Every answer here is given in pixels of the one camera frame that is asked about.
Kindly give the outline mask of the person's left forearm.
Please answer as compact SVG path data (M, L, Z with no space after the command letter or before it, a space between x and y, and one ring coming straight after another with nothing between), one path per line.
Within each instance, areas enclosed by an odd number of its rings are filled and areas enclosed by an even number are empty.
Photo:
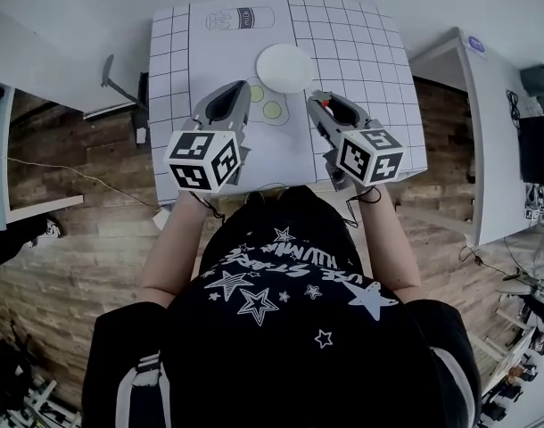
M178 195L144 265L137 299L166 308L189 284L204 222L210 213L189 192Z

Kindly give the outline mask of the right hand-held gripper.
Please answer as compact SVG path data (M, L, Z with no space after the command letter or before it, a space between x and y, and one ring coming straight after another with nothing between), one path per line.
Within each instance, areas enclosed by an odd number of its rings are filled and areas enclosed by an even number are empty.
M406 148L354 102L330 92L327 107L322 107L312 99L313 92L307 99L307 112L332 147L324 159L334 189L396 181Z

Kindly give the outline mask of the person's black star-print shirt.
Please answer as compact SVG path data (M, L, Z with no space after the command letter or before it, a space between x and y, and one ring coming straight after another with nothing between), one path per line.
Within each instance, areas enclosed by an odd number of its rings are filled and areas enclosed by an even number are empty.
M365 274L308 187L246 203L199 244L166 308L101 315L82 428L474 428L481 382L459 312Z

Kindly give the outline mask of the black metal stand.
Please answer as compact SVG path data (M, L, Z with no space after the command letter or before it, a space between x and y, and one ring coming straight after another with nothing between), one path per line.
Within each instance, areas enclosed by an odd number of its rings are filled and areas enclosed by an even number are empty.
M83 119L86 121L94 122L100 119L105 119L128 111L130 114L130 124L135 134L136 146L142 146L150 143L150 131L148 129L149 123L149 107L148 99L148 73L142 72L139 76L137 85L137 95L132 95L127 92L122 86L113 80L111 77L111 70L114 62L114 55L110 54L103 65L102 72L102 88L110 88L126 101L122 104L113 105L98 109L96 111L90 111L85 113Z

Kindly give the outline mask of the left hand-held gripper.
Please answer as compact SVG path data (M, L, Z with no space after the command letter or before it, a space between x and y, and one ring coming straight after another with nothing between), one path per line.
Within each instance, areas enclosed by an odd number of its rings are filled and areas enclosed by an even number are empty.
M251 106L251 86L236 80L197 103L194 119L172 121L164 163L181 191L218 193L237 185L250 151L242 145Z

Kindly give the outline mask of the white checked tablecloth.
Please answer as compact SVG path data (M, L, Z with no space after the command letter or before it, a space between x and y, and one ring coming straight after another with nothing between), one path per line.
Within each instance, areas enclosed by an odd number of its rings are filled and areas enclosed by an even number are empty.
M297 45L310 57L312 88L342 95L380 121L404 146L399 176L427 168L424 131L408 58L394 19L352 0L214 0L158 11L152 19L149 123L160 204L177 185L163 155L195 105L236 80L251 85L244 193L327 179L328 142L306 112L308 93L280 95L259 79L256 62L272 45Z

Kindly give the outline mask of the person's right forearm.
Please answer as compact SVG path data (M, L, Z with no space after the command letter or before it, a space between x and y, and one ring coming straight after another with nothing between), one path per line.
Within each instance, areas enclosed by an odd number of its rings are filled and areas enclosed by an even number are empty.
M416 256L385 186L361 194L358 205L374 279L404 303L423 299Z

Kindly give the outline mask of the white round plate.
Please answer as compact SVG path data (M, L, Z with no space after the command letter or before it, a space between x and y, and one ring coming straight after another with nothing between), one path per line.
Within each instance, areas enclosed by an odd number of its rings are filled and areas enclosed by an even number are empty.
M308 88L314 76L309 55L296 45L276 44L264 49L257 61L260 81L280 94L298 94Z

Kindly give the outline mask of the black box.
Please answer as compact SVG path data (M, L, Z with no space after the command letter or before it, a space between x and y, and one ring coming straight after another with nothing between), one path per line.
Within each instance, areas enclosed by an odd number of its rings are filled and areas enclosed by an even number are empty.
M544 105L544 64L520 70L520 78L527 94Z

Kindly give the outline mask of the printed marker cards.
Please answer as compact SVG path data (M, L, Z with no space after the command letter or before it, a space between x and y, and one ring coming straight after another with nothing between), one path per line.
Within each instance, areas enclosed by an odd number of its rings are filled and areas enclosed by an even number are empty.
M544 186L525 184L524 215L530 221L538 221L544 215Z

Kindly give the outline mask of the black monitor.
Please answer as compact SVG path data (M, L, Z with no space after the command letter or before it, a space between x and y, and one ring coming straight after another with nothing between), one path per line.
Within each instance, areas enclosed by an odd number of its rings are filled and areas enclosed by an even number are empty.
M523 181L544 185L544 116L520 119L518 141Z

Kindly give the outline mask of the white desk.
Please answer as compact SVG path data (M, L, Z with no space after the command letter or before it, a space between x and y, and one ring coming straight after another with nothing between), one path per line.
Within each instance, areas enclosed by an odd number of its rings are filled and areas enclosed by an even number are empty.
M16 210L11 209L8 191L7 153L15 89L2 84L0 86L5 90L4 97L0 100L0 231L4 231L7 225L12 222L79 205L84 201L84 196L75 195L50 202L40 202Z
M466 237L467 245L478 246L513 235L531 224L524 215L525 184L507 92L517 93L518 108L524 117L538 114L540 107L524 90L519 69L487 45L485 54L474 52L466 42L469 36L458 27L450 29L413 58L410 68L417 77L468 95L475 160L473 217L465 222L439 211L407 206L400 206L398 211L458 232Z

